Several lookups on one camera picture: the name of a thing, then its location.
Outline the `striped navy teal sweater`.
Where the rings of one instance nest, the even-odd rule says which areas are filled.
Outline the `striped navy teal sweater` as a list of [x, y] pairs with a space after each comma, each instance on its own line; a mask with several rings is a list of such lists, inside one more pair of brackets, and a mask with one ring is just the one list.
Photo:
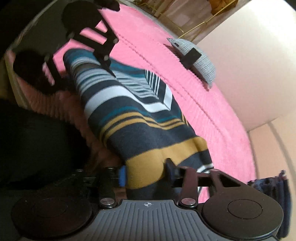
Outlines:
[[70, 49], [63, 57], [92, 133], [126, 166], [131, 200], [170, 199], [165, 162], [208, 173], [213, 163], [169, 86], [155, 73], [112, 60], [103, 69], [92, 52]]

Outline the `gold metal clothes rack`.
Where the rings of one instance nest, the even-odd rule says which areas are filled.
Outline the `gold metal clothes rack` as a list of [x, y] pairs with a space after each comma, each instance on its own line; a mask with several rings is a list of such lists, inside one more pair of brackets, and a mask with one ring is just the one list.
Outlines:
[[194, 40], [219, 15], [234, 9], [239, 1], [212, 10], [208, 1], [132, 1], [154, 16], [180, 38]]

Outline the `pink ribbed bed blanket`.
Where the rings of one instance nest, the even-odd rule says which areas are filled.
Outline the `pink ribbed bed blanket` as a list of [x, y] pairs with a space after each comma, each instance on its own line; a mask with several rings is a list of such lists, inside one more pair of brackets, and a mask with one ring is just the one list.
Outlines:
[[[189, 118], [196, 134], [205, 138], [214, 167], [243, 183], [256, 178], [252, 151], [244, 127], [216, 85], [207, 89], [190, 70], [186, 70], [173, 52], [169, 34], [139, 11], [120, 6], [119, 12], [102, 10], [102, 15], [119, 36], [119, 43], [111, 53], [119, 62], [153, 71], [170, 87], [173, 96]], [[32, 108], [77, 123], [94, 157], [88, 162], [94, 170], [104, 161], [117, 161], [90, 132], [78, 106], [78, 97], [65, 93], [45, 97], [18, 77], [21, 88], [28, 93]]]

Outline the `navy patterned hanging cloth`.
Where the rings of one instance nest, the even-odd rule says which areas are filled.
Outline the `navy patterned hanging cloth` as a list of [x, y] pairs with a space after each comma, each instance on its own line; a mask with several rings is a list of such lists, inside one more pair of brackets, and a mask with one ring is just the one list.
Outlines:
[[276, 237], [278, 240], [286, 238], [290, 231], [292, 216], [292, 198], [286, 171], [282, 170], [279, 175], [275, 177], [249, 181], [247, 185], [273, 198], [279, 203], [283, 209], [283, 221]]

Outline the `grey knit pouch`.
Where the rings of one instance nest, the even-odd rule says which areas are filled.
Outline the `grey knit pouch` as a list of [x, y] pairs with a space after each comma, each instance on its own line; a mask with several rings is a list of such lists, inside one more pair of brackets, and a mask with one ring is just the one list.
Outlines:
[[209, 57], [194, 43], [185, 39], [167, 38], [177, 52], [181, 64], [191, 70], [196, 76], [212, 88], [216, 69]]

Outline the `orange puffer jacket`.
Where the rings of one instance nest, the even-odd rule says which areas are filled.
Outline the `orange puffer jacket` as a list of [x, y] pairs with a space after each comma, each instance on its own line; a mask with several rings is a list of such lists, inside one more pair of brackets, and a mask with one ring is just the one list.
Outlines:
[[208, 0], [212, 10], [218, 10], [225, 7], [231, 0]]

